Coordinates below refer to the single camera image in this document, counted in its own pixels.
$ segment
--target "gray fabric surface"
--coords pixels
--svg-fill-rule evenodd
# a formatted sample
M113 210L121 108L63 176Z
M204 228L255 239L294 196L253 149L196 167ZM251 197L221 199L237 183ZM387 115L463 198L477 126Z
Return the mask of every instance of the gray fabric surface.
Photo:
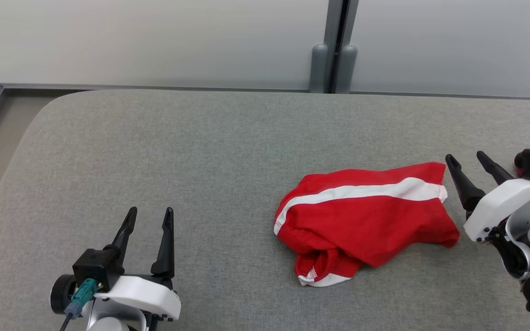
M51 286L88 247L138 221L125 268L147 273L175 211L181 319L161 330L530 330L494 247L414 244L352 280L302 287L273 234L309 173L383 170L452 153L485 190L475 153L512 167L530 100L256 92L95 91L46 106L0 183L0 330L55 330ZM465 220L446 173L445 206ZM69 330L83 330L82 319Z

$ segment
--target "red and white garment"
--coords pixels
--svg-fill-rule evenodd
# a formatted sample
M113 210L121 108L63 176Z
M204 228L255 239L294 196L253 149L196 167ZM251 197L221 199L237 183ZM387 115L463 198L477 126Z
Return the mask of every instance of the red and white garment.
M452 247L459 230L443 206L444 164L387 171L348 169L305 176L281 201L273 232L298 253L302 285L351 279L412 243Z

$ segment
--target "white trim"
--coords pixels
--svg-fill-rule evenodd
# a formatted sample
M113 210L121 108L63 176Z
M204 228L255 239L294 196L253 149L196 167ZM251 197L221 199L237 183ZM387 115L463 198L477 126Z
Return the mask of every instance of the white trim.
M385 195L400 199L412 201L424 201L434 198L439 198L443 202L447 198L447 190L444 186L438 184L431 184L423 181L420 178L408 177L396 184L386 185L361 185L361 186L339 186L329 188L318 194L302 195L294 197L286 203L282 212L279 213L273 226L275 235L279 233L286 222L288 211L295 205L315 205L325 201L372 197L377 195Z
M314 281L314 278L304 277L304 276L298 276L298 280L300 281L300 284L304 285L310 285L313 287L325 287L330 286L338 283L342 283L345 280L349 280L351 277L343 277L339 276L338 274L329 273L326 275L326 277L322 278L319 281Z

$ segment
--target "black wheel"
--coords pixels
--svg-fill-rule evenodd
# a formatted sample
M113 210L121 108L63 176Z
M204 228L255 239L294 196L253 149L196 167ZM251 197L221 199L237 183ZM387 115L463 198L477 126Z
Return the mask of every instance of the black wheel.
M522 168L522 152L515 156L515 166L517 166L517 168Z
M77 281L72 274L64 274L54 282L50 291L50 308L55 314L64 314L65 308L71 303Z

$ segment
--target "cabinet door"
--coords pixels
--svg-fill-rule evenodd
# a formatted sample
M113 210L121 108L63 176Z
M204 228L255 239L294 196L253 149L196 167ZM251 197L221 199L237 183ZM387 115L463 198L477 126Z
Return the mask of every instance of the cabinet door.
M328 0L0 0L0 82L307 90Z
M530 97L530 1L361 0L351 91Z

